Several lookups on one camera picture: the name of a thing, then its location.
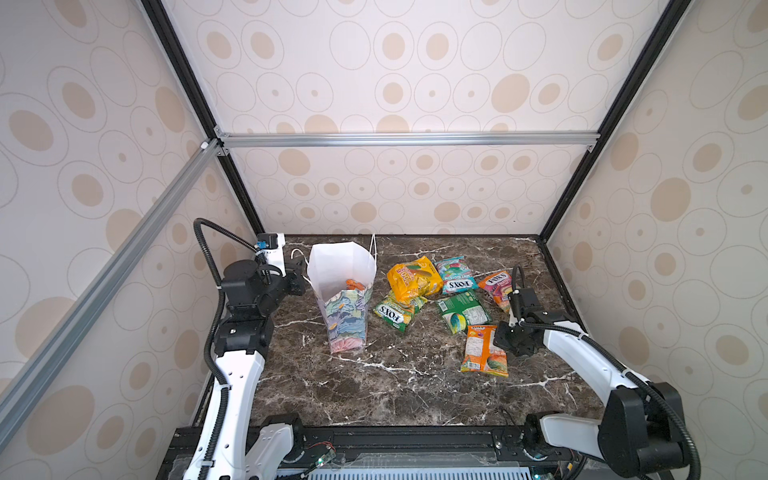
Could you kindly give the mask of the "green snack bag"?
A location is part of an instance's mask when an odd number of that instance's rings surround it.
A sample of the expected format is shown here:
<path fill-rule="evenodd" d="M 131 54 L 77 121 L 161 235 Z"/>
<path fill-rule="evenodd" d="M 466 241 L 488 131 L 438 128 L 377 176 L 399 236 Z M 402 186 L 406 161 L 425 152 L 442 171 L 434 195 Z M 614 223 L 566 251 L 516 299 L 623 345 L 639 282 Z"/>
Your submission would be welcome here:
<path fill-rule="evenodd" d="M 452 334 L 465 332 L 469 326 L 490 325 L 491 317 L 473 291 L 466 291 L 437 300 L 441 318 Z"/>

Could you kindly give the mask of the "floral white paper bag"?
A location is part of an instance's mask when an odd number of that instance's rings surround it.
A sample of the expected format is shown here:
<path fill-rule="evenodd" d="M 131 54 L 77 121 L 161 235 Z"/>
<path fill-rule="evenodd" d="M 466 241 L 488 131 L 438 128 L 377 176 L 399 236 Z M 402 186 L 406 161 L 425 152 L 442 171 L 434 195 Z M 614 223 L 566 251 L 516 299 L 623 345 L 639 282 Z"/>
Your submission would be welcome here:
<path fill-rule="evenodd" d="M 330 352 L 359 351 L 367 343 L 367 311 L 377 275 L 377 243 L 372 236 L 364 247 L 356 242 L 312 246 L 305 279 L 322 314 Z M 365 291 L 348 291 L 347 279 L 363 283 Z"/>

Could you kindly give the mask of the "black frame post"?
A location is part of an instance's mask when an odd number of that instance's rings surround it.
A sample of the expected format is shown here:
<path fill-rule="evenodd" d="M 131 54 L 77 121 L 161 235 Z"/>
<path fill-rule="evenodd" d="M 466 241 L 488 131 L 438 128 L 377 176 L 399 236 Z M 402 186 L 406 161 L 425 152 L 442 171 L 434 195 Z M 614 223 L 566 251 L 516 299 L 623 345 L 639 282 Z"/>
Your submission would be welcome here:
<path fill-rule="evenodd" d="M 587 149 L 577 164 L 575 172 L 545 223 L 539 235 L 539 244 L 541 246 L 546 246 L 553 237 L 558 225 L 563 220 L 594 164 L 607 146 L 608 141 L 628 111 L 631 103 L 635 100 L 635 97 L 691 4 L 691 0 L 673 0 L 669 1 L 662 10 L 659 20 L 651 30 L 646 42 L 642 45 L 642 49 L 630 69 L 628 77 L 618 90 L 616 98 L 597 130 L 599 137 L 596 143 Z"/>
<path fill-rule="evenodd" d="M 218 130 L 218 123 L 211 111 L 201 84 L 194 73 L 179 37 L 172 25 L 170 16 L 162 1 L 141 0 L 140 5 L 148 21 L 158 37 L 159 43 L 167 57 L 172 70 L 179 81 L 186 99 L 202 127 L 205 137 L 209 140 L 221 141 L 223 137 Z M 223 153 L 217 156 L 218 163 L 234 193 L 245 219 L 254 234 L 265 233 L 261 219 L 247 192 L 245 182 L 237 169 L 230 153 L 222 148 Z"/>

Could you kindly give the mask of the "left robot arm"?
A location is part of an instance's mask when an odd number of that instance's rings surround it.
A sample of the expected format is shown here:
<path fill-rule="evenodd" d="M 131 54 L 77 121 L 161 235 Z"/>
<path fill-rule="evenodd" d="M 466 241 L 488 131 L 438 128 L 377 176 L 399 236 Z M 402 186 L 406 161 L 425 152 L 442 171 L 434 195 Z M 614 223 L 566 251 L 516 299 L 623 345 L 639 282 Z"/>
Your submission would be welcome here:
<path fill-rule="evenodd" d="M 252 256 L 217 267 L 204 231 L 211 229 L 248 249 Z M 204 218 L 193 230 L 212 274 L 218 301 L 203 359 L 213 389 L 187 479 L 274 479 L 280 465 L 304 454 L 303 424 L 296 414 L 271 416 L 248 441 L 255 391 L 273 337 L 273 314 L 288 296 L 307 288 L 303 258 L 285 259 L 283 235 L 263 233 L 250 243 Z"/>

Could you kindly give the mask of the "teal Fox's candy bag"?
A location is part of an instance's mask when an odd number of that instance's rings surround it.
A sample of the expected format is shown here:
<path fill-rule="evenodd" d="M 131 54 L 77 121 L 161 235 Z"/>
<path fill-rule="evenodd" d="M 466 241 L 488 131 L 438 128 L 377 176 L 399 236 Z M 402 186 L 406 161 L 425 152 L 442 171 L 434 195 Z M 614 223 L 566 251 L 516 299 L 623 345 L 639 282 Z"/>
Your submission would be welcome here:
<path fill-rule="evenodd" d="M 443 282 L 443 295 L 453 295 L 478 288 L 464 256 L 440 260 L 436 263 L 436 268 Z"/>

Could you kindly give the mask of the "black frame post left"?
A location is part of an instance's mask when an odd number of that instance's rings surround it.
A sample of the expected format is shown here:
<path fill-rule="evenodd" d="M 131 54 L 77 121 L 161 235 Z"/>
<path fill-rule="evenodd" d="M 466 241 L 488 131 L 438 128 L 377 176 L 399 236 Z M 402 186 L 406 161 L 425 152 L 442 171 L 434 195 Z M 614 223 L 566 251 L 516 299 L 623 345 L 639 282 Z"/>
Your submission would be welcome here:
<path fill-rule="evenodd" d="M 186 99 L 202 127 L 205 137 L 209 140 L 221 141 L 223 137 L 218 130 L 218 123 L 211 111 L 201 84 L 194 73 L 179 37 L 172 25 L 170 16 L 162 1 L 141 0 L 140 5 L 148 21 L 158 37 L 159 43 L 167 57 L 172 70 L 179 81 Z M 245 182 L 237 169 L 230 153 L 222 148 L 223 153 L 217 156 L 218 163 L 234 193 L 245 219 L 254 234 L 265 233 L 261 219 L 247 192 Z"/>

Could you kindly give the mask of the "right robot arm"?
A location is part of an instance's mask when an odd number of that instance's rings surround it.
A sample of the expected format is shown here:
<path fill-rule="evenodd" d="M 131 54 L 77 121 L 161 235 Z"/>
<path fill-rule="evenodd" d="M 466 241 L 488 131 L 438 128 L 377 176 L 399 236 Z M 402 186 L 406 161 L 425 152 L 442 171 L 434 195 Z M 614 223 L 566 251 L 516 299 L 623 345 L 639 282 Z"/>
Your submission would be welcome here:
<path fill-rule="evenodd" d="M 685 420 L 682 398 L 667 382 L 653 382 L 619 361 L 565 311 L 547 310 L 525 283 L 521 266 L 484 282 L 508 319 L 497 326 L 495 347 L 516 357 L 547 349 L 565 361 L 604 405 L 600 420 L 544 412 L 526 418 L 522 443 L 533 456 L 566 448 L 603 462 L 622 478 L 703 473 Z"/>

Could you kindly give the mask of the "aluminium rail left side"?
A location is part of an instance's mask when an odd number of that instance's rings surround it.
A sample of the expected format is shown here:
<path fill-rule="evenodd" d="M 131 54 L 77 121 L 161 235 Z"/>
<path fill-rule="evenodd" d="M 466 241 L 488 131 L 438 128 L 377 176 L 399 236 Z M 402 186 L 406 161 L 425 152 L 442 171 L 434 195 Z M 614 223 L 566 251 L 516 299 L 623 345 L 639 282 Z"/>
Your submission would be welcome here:
<path fill-rule="evenodd" d="M 219 139 L 207 140 L 206 147 L 184 165 L 3 394 L 2 449 L 7 448 L 222 145 Z"/>

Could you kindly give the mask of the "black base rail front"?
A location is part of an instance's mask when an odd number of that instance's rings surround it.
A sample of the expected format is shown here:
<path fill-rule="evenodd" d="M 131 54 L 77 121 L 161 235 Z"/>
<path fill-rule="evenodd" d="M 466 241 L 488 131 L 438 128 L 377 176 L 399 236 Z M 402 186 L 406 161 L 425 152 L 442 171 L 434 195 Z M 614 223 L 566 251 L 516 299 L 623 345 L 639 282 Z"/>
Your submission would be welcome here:
<path fill-rule="evenodd" d="M 287 427 L 289 453 L 276 479 L 579 479 L 590 460 L 627 479 L 673 479 L 684 454 L 661 439 L 631 441 L 619 434 L 608 442 L 604 459 L 573 448 L 551 446 L 533 428 L 500 426 L 304 426 L 297 415 L 267 417 L 249 427 L 247 453 L 266 443 L 267 433 Z M 202 427 L 177 429 L 161 462 L 157 479 L 183 479 L 198 446 Z"/>

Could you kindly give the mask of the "black frame post right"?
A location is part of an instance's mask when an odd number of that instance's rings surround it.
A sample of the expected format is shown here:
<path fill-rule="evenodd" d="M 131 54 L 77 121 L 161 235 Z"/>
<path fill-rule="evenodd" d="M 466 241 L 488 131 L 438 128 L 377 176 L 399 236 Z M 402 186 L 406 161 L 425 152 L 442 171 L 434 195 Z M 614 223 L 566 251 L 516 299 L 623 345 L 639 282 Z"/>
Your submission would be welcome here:
<path fill-rule="evenodd" d="M 616 98 L 597 130 L 599 137 L 596 143 L 587 149 L 577 164 L 575 172 L 545 223 L 539 235 L 539 244 L 541 246 L 546 246 L 553 237 L 558 225 L 563 220 L 594 164 L 607 146 L 608 141 L 628 111 L 631 103 L 635 100 L 635 97 L 691 4 L 691 0 L 673 0 L 669 1 L 662 10 L 659 20 L 651 30 L 646 42 L 642 45 L 642 49 L 630 69 L 628 77 L 618 90 Z"/>

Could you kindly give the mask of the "horizontal aluminium rail back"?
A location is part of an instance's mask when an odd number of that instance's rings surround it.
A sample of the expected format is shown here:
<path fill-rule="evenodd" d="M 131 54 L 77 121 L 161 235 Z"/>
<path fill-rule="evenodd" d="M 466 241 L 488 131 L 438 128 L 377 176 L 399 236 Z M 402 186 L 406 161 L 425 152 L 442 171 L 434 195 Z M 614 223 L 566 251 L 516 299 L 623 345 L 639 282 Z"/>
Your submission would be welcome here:
<path fill-rule="evenodd" d="M 594 145 L 597 131 L 223 134 L 232 148 Z"/>

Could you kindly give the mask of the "pink Fox's candy bag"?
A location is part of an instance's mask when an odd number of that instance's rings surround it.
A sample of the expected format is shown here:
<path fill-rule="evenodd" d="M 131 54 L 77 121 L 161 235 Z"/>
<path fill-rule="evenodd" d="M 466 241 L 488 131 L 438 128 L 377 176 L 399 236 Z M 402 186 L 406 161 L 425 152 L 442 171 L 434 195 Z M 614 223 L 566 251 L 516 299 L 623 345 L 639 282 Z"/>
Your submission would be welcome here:
<path fill-rule="evenodd" d="M 510 312 L 509 294 L 514 291 L 511 275 L 502 270 L 485 277 L 478 282 L 478 286 L 487 292 L 495 304 L 505 313 Z"/>

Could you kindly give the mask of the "green Fox's candy bag small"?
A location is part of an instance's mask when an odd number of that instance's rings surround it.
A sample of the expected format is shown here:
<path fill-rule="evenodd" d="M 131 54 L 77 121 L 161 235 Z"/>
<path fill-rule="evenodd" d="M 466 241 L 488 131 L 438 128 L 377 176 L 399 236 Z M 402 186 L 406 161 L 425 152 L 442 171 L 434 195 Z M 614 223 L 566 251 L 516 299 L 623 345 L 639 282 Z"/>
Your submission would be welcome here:
<path fill-rule="evenodd" d="M 428 302 L 427 298 L 416 296 L 405 303 L 401 303 L 397 300 L 394 292 L 390 291 L 374 307 L 373 313 L 398 331 L 406 332 L 413 318 Z"/>

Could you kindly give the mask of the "yellow snack bag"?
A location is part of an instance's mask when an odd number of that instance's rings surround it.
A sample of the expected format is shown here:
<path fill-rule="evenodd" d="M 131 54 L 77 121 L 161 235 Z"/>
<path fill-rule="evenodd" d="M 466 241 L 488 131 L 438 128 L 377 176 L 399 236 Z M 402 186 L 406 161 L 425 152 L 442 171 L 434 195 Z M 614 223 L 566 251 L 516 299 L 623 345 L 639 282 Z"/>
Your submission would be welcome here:
<path fill-rule="evenodd" d="M 394 265 L 387 272 L 387 280 L 395 299 L 403 304 L 438 293 L 443 287 L 441 276 L 426 256 Z"/>

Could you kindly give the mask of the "orange snack bag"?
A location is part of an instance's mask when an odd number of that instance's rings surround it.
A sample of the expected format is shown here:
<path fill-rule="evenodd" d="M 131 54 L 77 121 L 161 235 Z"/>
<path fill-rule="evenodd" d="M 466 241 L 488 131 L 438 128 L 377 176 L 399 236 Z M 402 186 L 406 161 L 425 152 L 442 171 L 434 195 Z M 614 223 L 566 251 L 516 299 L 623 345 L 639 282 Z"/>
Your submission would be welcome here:
<path fill-rule="evenodd" d="M 497 327 L 492 325 L 470 325 L 467 327 L 461 372 L 480 372 L 498 377 L 508 376 L 506 352 L 494 344 L 496 330 Z"/>
<path fill-rule="evenodd" d="M 365 291 L 367 287 L 354 279 L 347 279 L 345 282 L 345 287 L 348 291 Z"/>

